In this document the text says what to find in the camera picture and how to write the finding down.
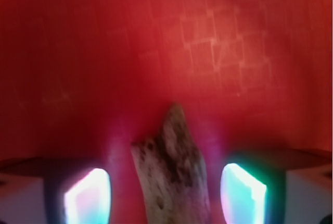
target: driftwood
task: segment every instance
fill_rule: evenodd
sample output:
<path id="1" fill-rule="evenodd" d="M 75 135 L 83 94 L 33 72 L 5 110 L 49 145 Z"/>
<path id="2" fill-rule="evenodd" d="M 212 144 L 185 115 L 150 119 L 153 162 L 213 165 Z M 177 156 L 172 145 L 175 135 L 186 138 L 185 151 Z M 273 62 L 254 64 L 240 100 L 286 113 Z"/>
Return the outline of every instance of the driftwood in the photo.
<path id="1" fill-rule="evenodd" d="M 173 104 L 159 134 L 132 143 L 148 223 L 210 223 L 204 159 Z"/>

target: tile pattern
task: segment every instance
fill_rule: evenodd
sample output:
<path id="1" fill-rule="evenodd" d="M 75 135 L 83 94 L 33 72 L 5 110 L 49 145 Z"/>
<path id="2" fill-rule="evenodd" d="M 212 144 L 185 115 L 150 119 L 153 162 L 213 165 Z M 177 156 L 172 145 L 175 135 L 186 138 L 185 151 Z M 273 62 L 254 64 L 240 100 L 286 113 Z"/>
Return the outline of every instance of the tile pattern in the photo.
<path id="1" fill-rule="evenodd" d="M 123 189 L 115 204 L 124 206 L 124 195 L 141 197 L 129 143 L 156 132 L 178 101 L 218 201 L 222 154 L 277 145 L 236 137 L 331 148 L 331 7 L 332 0 L 0 0 L 0 157 L 102 156 Z M 112 220 L 144 222 L 142 206 L 132 205 Z M 223 217 L 215 212 L 213 221 Z"/>

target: textured wall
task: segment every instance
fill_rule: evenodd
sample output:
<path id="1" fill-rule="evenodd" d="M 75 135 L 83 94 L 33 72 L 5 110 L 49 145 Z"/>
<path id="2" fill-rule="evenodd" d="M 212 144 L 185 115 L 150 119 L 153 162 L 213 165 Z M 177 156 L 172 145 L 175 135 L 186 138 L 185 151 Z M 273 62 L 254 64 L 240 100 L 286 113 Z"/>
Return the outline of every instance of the textured wall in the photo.
<path id="1" fill-rule="evenodd" d="M 332 0 L 0 0 L 0 157 L 101 156 L 119 186 L 113 220 L 144 221 L 129 143 L 155 133 L 178 101 L 206 158 L 219 221 L 229 150 L 331 150 L 331 8 Z"/>

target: cyan light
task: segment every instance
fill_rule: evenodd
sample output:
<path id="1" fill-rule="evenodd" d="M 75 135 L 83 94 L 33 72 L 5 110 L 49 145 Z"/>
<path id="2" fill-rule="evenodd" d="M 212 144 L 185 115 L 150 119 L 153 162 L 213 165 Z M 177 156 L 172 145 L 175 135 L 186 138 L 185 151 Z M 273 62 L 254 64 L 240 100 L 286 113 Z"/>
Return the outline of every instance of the cyan light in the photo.
<path id="1" fill-rule="evenodd" d="M 264 224 L 266 185 L 235 163 L 224 167 L 221 203 L 228 224 Z"/>
<path id="2" fill-rule="evenodd" d="M 109 223 L 111 186 L 108 173 L 93 169 L 65 194 L 67 224 Z"/>

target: glowing light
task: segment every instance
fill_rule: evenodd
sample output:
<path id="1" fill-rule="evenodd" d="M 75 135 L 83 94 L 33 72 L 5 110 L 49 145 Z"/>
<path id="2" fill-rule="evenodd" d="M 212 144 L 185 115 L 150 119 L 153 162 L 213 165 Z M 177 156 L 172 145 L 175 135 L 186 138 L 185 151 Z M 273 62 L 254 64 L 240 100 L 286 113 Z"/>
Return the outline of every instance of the glowing light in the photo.
<path id="1" fill-rule="evenodd" d="M 221 203 L 227 223 L 263 224 L 267 187 L 235 163 L 224 167 Z"/>
<path id="2" fill-rule="evenodd" d="M 65 194 L 66 223 L 109 223 L 110 209 L 110 178 L 103 169 L 93 169 Z"/>

